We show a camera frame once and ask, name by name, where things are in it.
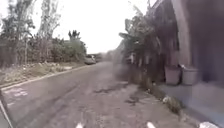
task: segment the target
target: dry grass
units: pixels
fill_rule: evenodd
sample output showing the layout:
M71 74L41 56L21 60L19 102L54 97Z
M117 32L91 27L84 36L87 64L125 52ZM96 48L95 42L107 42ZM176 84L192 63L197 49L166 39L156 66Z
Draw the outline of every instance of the dry grass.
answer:
M22 66L14 66L0 70L0 86L7 83L23 82L32 78L48 74L63 72L80 67L77 63L36 63Z

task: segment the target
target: roadside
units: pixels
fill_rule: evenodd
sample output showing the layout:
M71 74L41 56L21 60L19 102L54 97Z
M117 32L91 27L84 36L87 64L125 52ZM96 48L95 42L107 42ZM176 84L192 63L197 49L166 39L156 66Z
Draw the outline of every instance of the roadside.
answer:
M209 121L224 127L224 89L216 83L199 82L192 86L159 86L167 95L180 100L192 116L201 122Z
M197 101L199 98L203 99L204 103L208 103L208 102L215 103L217 101L220 101L221 99L216 100L216 101L214 99L211 100L211 96L208 95L208 94L214 93L214 88L208 89L210 91L205 91L204 89L202 89L199 86L193 86L193 87L196 87L197 89L195 88L194 91L192 91L191 90L192 88L189 88L190 86L178 86L178 87L177 86L172 87L172 86L167 86L167 85L162 86L160 84L154 84L154 83L152 84L150 82L150 79L145 77L142 72L134 71L134 72L130 73L130 72L128 72L127 69L124 70L124 72L126 72L125 74L129 74L128 76L127 75L126 76L129 77L128 79L131 83L136 83L139 85L139 87L147 89L147 91L150 94L155 96L161 102L164 102L171 111L173 111L174 113L177 113L182 121L188 122L189 124L191 124L194 127L199 127L202 124L202 122L211 122L218 126L222 126L222 125L220 125L221 123L223 123L222 118L221 118L222 116L219 116L221 114L220 112L218 114L216 114L216 113L214 114L214 113L211 113L212 109L211 110L205 109L206 105L201 106L197 102L194 102L194 104L192 104L193 103L192 101L195 101L195 100ZM220 93L215 94L215 95L217 97L221 97ZM204 115L210 114L209 115L210 117L216 116L215 117L216 121L211 121L210 119L203 117L203 114Z
M83 63L34 63L0 69L0 87L84 66Z

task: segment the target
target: vegetation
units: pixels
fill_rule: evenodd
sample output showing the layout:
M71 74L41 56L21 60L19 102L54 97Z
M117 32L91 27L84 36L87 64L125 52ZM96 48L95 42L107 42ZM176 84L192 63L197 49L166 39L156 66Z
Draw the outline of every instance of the vegetation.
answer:
M169 64L171 52L178 50L172 5L165 6L170 3L165 1L156 10L148 5L146 15L133 5L136 15L125 20L127 33L119 34L123 38L123 62L146 73L152 82L164 80L164 66Z
M0 73L0 87L10 86L15 83L27 81L36 77L63 72L82 66L75 62L71 63L35 63L17 67L10 67Z
M8 16L2 19L0 67L43 62L81 62L86 46L80 32L69 32L70 40L53 38L60 25L56 0L43 0L40 28L32 21L36 0L8 0Z

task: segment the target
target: sidewalk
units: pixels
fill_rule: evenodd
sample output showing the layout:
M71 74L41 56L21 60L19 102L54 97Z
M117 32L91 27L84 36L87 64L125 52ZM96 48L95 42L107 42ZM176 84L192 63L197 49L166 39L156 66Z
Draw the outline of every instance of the sidewalk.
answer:
M187 86L167 86L159 88L167 95L182 101L191 114L200 121L211 121L224 128L224 88L215 83L198 83Z

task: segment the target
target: tree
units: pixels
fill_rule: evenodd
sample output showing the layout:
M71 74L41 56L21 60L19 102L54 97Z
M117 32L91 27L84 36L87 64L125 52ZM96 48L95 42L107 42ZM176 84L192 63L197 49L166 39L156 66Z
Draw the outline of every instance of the tree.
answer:
M0 14L0 28L2 28L2 15Z
M68 32L68 36L71 39L71 37L72 37L71 31Z
M30 29L34 28L32 19L29 17L29 9L32 5L32 0L18 0L13 4L9 3L9 15L3 19L2 33L0 39L4 45L5 54L10 55L10 59L4 59L3 65L7 66L12 63L20 64L24 60L25 38L27 35L32 35Z
M49 51L52 47L52 36L54 30L60 25L60 14L57 13L58 2L56 0L43 0L42 16L38 35L41 37L41 49L39 54L40 61L50 59Z
M81 41L80 38L80 32L77 30L73 30L72 34L69 34L70 36L70 43L73 45L73 48L76 52L76 58L79 61L83 61L85 55L86 55L86 44Z
M164 66L167 60L169 61L171 52L178 47L178 31L172 6L164 5L160 5L154 14L150 12L149 4L146 15L142 15L133 5L136 15L125 20L127 33L119 34L123 37L122 43L125 44L124 59L134 54L134 65L146 71L152 81L164 78Z

